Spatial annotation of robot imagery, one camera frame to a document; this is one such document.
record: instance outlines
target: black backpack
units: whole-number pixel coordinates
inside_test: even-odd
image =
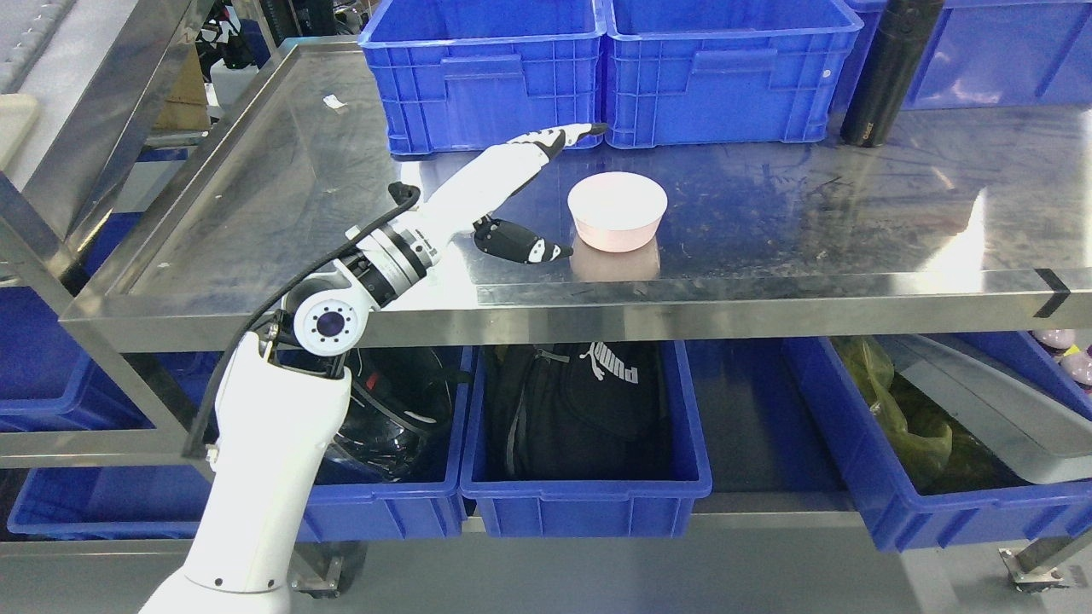
[[[485,361],[492,479],[670,479],[657,343],[487,347]]]

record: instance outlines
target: white bowl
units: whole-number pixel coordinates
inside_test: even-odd
[[[632,251],[656,236],[667,211],[667,192],[643,175],[600,173],[572,187],[569,211],[587,245],[603,251]]]

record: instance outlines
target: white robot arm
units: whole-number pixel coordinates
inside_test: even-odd
[[[288,292],[285,317],[264,334],[247,332],[216,395],[216,472],[182,567],[141,614],[286,614],[288,562],[319,463],[349,402],[340,357],[364,334],[370,311],[420,281],[452,237],[476,229],[484,251],[520,262],[571,253],[489,214],[561,150],[604,125],[570,125],[494,145],[443,184],[416,211],[392,219],[355,249]],[[349,237],[358,234],[353,228]],[[324,374],[277,364],[278,342],[332,358]]]

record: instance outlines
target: black thermos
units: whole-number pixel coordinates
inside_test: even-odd
[[[878,147],[902,107],[943,0],[888,0],[842,123],[842,140]]]

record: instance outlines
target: metal table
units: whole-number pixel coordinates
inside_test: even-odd
[[[474,154],[393,162],[376,86],[349,42],[301,45],[214,132],[62,321],[122,352],[222,350],[266,293]],[[322,98],[346,103],[334,110]],[[581,178],[667,190],[657,245],[579,245]],[[373,316],[364,344],[700,339],[1092,324],[1092,111],[906,113],[878,150],[740,143],[570,151],[502,217],[578,243],[524,267],[459,240]]]
[[[0,284],[66,309],[82,258],[192,49],[212,0],[75,2],[19,92],[40,117],[0,174]],[[78,341],[155,425],[126,432],[3,433],[0,468],[179,462],[189,402],[154,358],[124,357],[95,331]]]

